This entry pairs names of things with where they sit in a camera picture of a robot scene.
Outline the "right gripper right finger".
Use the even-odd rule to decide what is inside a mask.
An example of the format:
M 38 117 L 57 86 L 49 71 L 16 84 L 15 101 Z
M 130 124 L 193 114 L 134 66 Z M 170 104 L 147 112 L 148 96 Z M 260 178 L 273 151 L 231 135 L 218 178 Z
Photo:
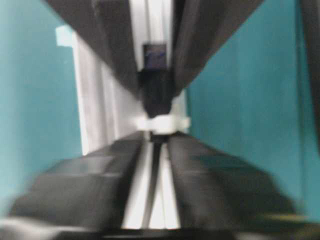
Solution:
M 317 240 L 320 225 L 300 216 L 266 171 L 176 133 L 168 155 L 181 228 L 201 240 Z

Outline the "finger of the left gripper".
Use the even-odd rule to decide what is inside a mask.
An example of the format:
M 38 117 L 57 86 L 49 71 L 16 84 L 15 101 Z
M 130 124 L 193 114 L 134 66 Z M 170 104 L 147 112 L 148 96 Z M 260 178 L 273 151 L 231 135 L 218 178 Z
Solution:
M 140 84 L 134 53 L 128 0 L 48 0 L 46 3 L 111 69 L 115 79 L 134 97 Z
M 255 11 L 253 0 L 173 1 L 172 68 L 178 96 Z

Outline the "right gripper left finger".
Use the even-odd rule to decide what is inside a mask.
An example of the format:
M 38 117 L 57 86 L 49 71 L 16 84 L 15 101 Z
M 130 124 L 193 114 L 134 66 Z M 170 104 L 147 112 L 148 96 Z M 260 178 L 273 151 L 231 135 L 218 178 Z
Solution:
M 39 174 L 0 222 L 3 240 L 98 239 L 122 228 L 143 133 Z

